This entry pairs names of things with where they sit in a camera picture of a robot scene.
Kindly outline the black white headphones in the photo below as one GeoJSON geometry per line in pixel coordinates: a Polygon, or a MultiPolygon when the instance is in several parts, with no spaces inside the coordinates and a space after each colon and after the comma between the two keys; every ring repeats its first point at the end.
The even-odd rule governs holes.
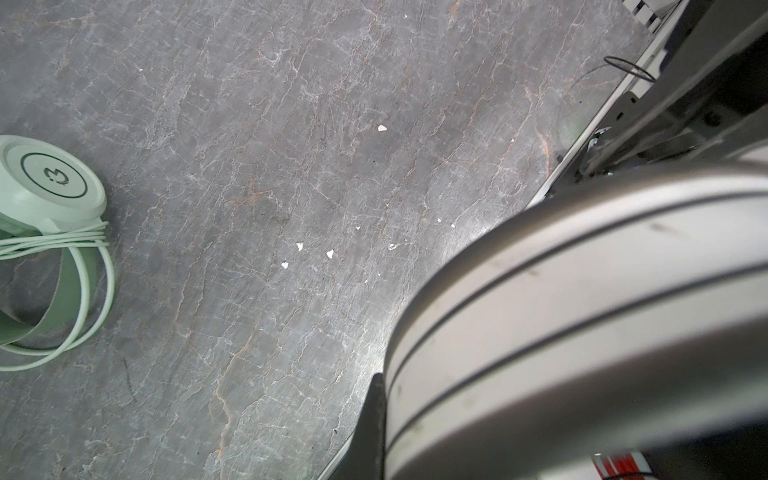
{"type": "Polygon", "coordinates": [[[509,219],[385,357],[388,479],[516,479],[767,419],[767,168],[645,167],[509,219]]]}

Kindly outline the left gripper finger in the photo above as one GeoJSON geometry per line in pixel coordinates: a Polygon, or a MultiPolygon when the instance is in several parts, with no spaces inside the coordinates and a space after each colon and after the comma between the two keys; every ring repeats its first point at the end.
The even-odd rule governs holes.
{"type": "Polygon", "coordinates": [[[386,392],[384,376],[376,373],[358,418],[355,431],[326,468],[327,479],[384,477],[386,392]]]}

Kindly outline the green white headphones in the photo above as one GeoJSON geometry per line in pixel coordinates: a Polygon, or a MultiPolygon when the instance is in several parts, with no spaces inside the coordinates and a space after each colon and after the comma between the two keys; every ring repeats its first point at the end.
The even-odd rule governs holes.
{"type": "Polygon", "coordinates": [[[93,337],[116,293],[107,244],[105,188],[82,160],[50,143],[1,138],[1,259],[61,254],[56,289],[34,325],[1,315],[1,348],[27,358],[4,373],[32,370],[93,337]]]}

